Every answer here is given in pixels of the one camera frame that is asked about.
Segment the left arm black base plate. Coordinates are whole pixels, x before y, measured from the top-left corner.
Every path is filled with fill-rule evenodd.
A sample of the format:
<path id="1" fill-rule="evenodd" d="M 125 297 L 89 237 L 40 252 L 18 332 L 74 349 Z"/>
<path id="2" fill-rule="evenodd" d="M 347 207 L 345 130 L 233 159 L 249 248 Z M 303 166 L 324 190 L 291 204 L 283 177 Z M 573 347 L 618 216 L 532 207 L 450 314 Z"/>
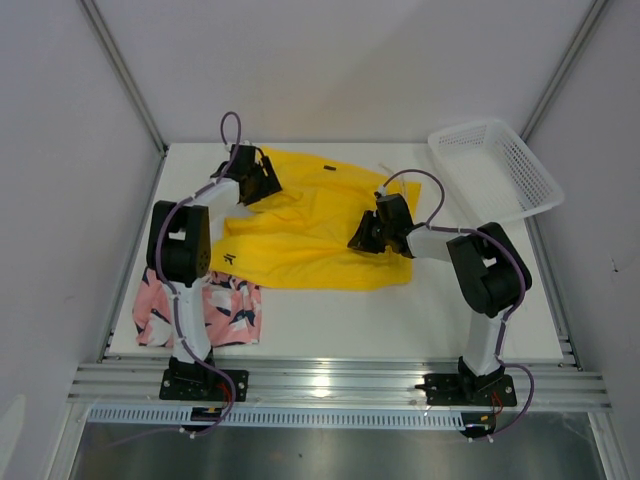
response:
<path id="1" fill-rule="evenodd" d="M 209 370 L 178 373 L 167 369 L 163 374 L 159 398 L 164 401 L 223 402 L 235 387 L 235 402 L 244 402 L 249 386 L 247 370 L 224 370 L 228 380 Z"/>

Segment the yellow shorts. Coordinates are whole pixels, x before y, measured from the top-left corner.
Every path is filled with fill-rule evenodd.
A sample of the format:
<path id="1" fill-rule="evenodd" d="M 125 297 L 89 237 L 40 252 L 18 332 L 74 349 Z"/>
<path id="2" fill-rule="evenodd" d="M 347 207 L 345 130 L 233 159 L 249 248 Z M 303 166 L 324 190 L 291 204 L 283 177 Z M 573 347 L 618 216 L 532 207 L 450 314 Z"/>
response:
<path id="1" fill-rule="evenodd" d="M 373 291 L 403 285 L 410 259 L 349 248 L 386 174 L 309 153 L 267 147 L 281 191 L 230 214 L 211 270 L 272 289 Z"/>

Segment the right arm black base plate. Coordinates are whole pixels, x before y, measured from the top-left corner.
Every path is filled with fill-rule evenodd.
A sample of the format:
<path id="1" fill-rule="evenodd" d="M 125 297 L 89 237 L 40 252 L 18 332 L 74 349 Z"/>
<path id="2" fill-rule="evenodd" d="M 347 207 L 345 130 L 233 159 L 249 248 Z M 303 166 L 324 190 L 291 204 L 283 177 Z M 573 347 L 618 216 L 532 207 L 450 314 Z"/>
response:
<path id="1" fill-rule="evenodd" d="M 462 374 L 431 373 L 414 386 L 431 406 L 515 407 L 517 396 L 512 377 L 505 374 L 466 377 Z"/>

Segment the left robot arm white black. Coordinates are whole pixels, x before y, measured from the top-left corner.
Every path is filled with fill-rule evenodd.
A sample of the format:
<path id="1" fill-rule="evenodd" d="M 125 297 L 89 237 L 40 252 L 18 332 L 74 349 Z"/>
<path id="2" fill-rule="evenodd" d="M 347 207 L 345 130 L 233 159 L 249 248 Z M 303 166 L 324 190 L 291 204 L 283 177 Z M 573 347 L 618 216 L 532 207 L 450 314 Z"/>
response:
<path id="1" fill-rule="evenodd" d="M 281 190 L 266 152 L 236 143 L 204 186 L 180 201 L 153 206 L 146 262 L 168 296 L 174 330 L 170 367 L 186 369 L 181 385 L 194 399 L 209 398 L 217 387 L 202 299 L 212 258 L 211 219 Z"/>

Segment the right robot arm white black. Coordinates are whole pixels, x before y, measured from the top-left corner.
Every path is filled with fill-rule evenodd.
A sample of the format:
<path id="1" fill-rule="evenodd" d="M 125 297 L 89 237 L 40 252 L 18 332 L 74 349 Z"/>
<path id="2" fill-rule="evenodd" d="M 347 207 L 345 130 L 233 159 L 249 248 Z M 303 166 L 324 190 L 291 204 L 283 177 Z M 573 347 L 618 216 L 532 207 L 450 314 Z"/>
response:
<path id="1" fill-rule="evenodd" d="M 479 403 L 504 377 L 501 352 L 510 317 L 531 288 L 531 274 L 503 227 L 477 229 L 415 223 L 404 197 L 376 196 L 348 243 L 359 252 L 387 250 L 409 259 L 437 259 L 452 265 L 471 309 L 469 338 L 458 360 L 455 385 L 468 403 Z"/>

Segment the pink whale print shorts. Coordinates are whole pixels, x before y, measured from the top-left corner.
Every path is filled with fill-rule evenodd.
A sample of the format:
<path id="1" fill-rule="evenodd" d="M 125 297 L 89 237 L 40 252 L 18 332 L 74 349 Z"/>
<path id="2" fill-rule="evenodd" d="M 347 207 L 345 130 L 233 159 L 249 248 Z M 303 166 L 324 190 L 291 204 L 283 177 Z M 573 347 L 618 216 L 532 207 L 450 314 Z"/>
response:
<path id="1" fill-rule="evenodd" d="M 228 274 L 212 272 L 202 289 L 203 324 L 215 348 L 257 344 L 262 326 L 260 288 Z M 145 269 L 132 308 L 136 343 L 173 346 L 168 295 L 155 271 Z"/>

